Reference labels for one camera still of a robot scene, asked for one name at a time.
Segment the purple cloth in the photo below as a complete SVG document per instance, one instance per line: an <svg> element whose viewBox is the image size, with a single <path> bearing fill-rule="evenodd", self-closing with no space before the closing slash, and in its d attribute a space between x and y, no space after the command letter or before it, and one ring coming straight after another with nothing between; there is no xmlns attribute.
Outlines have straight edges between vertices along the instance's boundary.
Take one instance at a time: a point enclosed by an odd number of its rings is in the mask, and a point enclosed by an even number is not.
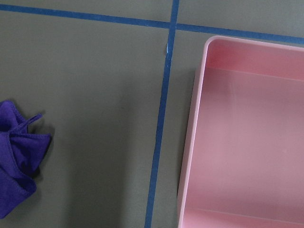
<svg viewBox="0 0 304 228"><path fill-rule="evenodd" d="M29 133L42 114L25 119L13 102L0 103L0 217L3 219L33 193L33 176L51 141L50 134Z"/></svg>

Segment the pink plastic bin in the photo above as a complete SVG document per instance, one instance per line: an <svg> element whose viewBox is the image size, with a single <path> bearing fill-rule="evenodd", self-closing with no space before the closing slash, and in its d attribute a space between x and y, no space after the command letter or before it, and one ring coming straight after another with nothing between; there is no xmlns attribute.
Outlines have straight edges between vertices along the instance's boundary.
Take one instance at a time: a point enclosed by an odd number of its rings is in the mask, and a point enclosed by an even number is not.
<svg viewBox="0 0 304 228"><path fill-rule="evenodd" d="M180 174L180 228L303 227L303 48L207 40Z"/></svg>

